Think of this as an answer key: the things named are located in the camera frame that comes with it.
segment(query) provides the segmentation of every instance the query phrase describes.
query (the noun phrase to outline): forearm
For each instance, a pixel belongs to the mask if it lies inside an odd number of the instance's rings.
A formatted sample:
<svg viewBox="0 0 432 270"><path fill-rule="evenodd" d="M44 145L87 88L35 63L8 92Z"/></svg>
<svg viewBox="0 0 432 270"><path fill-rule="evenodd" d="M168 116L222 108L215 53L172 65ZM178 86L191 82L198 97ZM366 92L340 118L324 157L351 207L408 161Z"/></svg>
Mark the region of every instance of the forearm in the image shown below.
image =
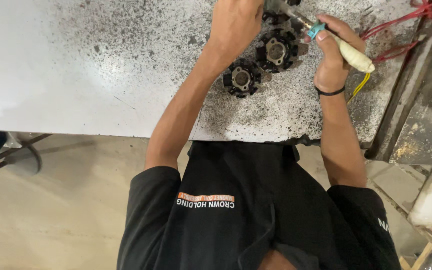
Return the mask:
<svg viewBox="0 0 432 270"><path fill-rule="evenodd" d="M189 138L210 86L226 68L223 65L215 50L203 49L153 130L144 169L155 166L178 168L177 158Z"/></svg>
<svg viewBox="0 0 432 270"><path fill-rule="evenodd" d="M320 99L321 155L330 184L366 187L364 158L344 95L321 95Z"/></svg>

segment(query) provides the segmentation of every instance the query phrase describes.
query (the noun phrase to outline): speckled table surface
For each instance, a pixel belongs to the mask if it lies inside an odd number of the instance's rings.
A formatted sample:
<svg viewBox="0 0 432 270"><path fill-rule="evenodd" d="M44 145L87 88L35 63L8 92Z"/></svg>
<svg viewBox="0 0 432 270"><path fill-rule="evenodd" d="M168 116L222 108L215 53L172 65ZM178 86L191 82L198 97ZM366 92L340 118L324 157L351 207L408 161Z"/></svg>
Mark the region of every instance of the speckled table surface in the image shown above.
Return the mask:
<svg viewBox="0 0 432 270"><path fill-rule="evenodd" d="M149 137L209 38L214 3L0 0L0 130ZM310 19L332 14L362 31L413 9L409 0L302 0L298 10ZM370 38L367 54L410 41L416 23ZM261 33L272 28L263 23ZM257 40L243 57L254 59ZM312 79L322 54L315 43L301 45L300 53L294 68L267 76L245 99L229 95L218 78L190 139L319 138L321 107ZM351 102L360 141L372 141L402 61L377 65ZM351 73L347 88L363 76Z"/></svg>

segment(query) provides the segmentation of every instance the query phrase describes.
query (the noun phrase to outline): cable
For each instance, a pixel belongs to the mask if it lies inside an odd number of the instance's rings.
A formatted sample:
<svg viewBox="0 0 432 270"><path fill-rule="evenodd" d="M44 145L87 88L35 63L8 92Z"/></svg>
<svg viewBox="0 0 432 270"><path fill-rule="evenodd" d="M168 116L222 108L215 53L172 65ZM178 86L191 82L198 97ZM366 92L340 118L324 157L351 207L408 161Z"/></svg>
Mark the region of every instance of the cable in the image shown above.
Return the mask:
<svg viewBox="0 0 432 270"><path fill-rule="evenodd" d="M421 0L421 1L422 1L422 3L418 4L418 3L415 3L415 0L411 0L409 2L409 4L411 5L411 7L417 8L417 10L415 10L409 14L406 14L400 18L397 18L395 20L382 23L378 26L375 26L375 27L363 32L360 35L361 39L367 40L368 38L374 36L378 32L384 30L385 28L388 28L392 25L399 24L401 22L404 22L404 21L407 21L410 19L414 19L414 18L418 18L418 17L422 17L422 16L428 16L428 18L432 19L432 3L429 3L428 0ZM384 61L389 60L389 59L396 58L396 57L408 52L409 50L411 50L419 42L420 42L420 40L416 40L412 43L393 47L387 51L382 52L379 56L372 59L372 61L374 63L380 63L380 62L384 62ZM366 73L363 81L354 89L353 94L351 95L351 97L347 101L348 104L353 100L353 98L357 95L357 93L363 88L363 86L369 80L369 77L370 77L370 74Z"/></svg>
<svg viewBox="0 0 432 270"><path fill-rule="evenodd" d="M353 98L356 96L356 94L363 88L363 86L366 84L366 82L369 80L369 77L371 76L371 73L366 73L364 76L363 81L354 89L353 94L349 98L346 104L349 104Z"/></svg>

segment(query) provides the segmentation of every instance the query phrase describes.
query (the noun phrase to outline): black wristband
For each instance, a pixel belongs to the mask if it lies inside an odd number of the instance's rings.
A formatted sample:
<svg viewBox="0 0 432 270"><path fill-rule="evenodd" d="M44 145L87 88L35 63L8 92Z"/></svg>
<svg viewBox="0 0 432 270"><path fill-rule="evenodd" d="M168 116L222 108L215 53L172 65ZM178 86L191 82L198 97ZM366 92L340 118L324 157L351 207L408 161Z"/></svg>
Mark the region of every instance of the black wristband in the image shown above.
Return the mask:
<svg viewBox="0 0 432 270"><path fill-rule="evenodd" d="M323 92L323 91L319 90L317 87L314 87L314 88L316 89L316 92L318 92L318 95L334 96L334 95L338 95L339 93L343 92L346 87L343 86L343 88L341 88L335 92L331 92L331 93Z"/></svg>

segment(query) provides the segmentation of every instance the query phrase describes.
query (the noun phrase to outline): hand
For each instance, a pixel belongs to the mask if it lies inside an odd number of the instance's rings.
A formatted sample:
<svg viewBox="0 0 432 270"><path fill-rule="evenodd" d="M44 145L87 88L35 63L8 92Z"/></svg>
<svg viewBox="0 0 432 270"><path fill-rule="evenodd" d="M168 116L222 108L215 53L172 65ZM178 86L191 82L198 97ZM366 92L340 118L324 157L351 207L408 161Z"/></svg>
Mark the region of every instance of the hand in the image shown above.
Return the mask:
<svg viewBox="0 0 432 270"><path fill-rule="evenodd" d="M222 70L248 47L261 31L264 0L218 0L211 35L204 47L217 57Z"/></svg>
<svg viewBox="0 0 432 270"><path fill-rule="evenodd" d="M366 44L344 21L330 15L318 15L317 18L326 23L328 28L336 33L342 40L353 46L360 52L364 52ZM351 66L343 59L339 52L336 40L327 30L320 31L315 38L318 46L324 53L324 58L319 64L314 75L314 85L322 92L335 92L343 88Z"/></svg>

